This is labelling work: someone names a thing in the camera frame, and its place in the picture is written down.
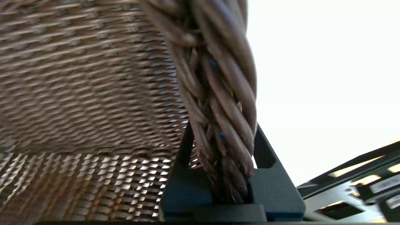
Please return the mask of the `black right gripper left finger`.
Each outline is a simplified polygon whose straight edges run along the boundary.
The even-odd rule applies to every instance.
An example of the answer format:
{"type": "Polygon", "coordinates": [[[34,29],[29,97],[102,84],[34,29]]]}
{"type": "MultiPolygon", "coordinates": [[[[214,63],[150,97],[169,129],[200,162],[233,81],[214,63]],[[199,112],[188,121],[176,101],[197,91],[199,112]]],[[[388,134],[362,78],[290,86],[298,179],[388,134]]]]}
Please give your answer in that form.
{"type": "Polygon", "coordinates": [[[216,205],[210,182],[201,168],[190,168],[194,133],[188,122],[161,198],[161,218],[191,218],[199,208],[216,205]]]}

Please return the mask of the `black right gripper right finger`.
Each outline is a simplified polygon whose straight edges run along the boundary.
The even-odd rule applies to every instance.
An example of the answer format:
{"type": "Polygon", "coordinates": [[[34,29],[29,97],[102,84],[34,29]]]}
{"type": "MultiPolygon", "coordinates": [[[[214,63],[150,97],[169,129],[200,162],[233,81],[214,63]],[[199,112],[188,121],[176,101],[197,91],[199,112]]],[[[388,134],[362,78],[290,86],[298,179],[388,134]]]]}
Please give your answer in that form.
{"type": "Polygon", "coordinates": [[[250,184],[266,218],[303,218],[306,205],[260,125],[254,139],[256,169],[250,184]]]}

